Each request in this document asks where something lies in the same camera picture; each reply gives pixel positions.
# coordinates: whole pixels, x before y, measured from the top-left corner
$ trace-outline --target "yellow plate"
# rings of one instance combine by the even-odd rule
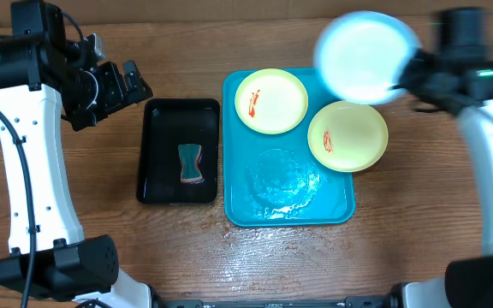
[[[235,110],[251,129],[284,133],[300,124],[307,112],[307,91],[289,72],[267,68],[248,75],[235,94]]]
[[[307,131],[313,156],[341,172],[366,169],[383,155],[388,142],[385,120],[371,106],[336,102],[322,108]]]

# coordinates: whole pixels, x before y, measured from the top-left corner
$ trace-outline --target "wooden table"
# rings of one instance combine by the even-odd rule
[[[428,18],[403,20],[430,45]],[[221,102],[222,83],[235,70],[311,66],[329,21],[108,25],[83,32],[104,38],[111,61],[134,59],[157,97]],[[493,15],[488,24],[493,44]],[[111,235],[121,266],[165,299],[338,299],[443,275],[450,261],[479,253],[478,196],[454,120],[413,113],[409,99],[377,107],[389,126],[389,146],[377,165],[354,175],[357,210],[342,225],[238,228],[224,214],[222,167],[213,205],[139,204],[143,104],[78,133],[62,124],[74,207],[86,237]],[[8,237],[0,147],[0,258],[8,256]],[[0,307],[19,306],[19,297],[0,287]]]

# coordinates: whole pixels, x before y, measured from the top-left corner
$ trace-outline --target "blue tray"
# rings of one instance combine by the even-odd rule
[[[239,84],[255,71],[237,71],[223,83],[223,202],[231,222],[242,227],[342,223],[355,212],[353,177],[320,164],[309,150],[312,118],[337,99],[315,68],[285,69],[307,89],[304,120],[278,135],[257,133],[235,112]]]

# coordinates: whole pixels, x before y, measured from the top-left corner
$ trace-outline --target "green sponge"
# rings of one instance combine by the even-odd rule
[[[203,175],[199,170],[201,145],[178,145],[178,155],[181,162],[180,182],[199,183],[203,181]]]

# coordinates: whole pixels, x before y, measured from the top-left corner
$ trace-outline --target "black tray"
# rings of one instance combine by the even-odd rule
[[[136,198],[145,204],[212,202],[217,195],[220,104],[211,98],[156,98],[146,104]],[[201,145],[203,180],[181,182],[178,145]]]

